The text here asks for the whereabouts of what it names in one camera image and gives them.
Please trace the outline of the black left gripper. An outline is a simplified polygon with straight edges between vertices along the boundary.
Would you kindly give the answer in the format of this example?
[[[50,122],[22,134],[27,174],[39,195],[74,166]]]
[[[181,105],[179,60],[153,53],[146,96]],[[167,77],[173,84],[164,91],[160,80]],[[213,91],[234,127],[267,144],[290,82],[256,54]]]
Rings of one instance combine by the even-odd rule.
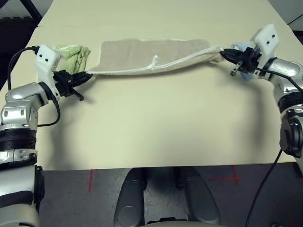
[[[76,96],[79,101],[83,101],[84,97],[74,88],[86,83],[91,79],[92,76],[92,74],[85,71],[70,74],[66,70],[61,70],[53,73],[55,87],[57,88],[60,96]]]

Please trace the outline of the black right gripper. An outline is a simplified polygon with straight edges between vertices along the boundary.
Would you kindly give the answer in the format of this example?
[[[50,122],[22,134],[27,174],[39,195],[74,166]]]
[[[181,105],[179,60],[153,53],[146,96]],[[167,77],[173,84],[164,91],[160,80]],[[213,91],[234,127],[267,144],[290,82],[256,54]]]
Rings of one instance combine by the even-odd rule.
[[[259,47],[248,47],[244,51],[226,48],[221,51],[221,55],[225,60],[235,65],[230,72],[231,76],[235,76],[238,71],[253,73],[261,56]]]

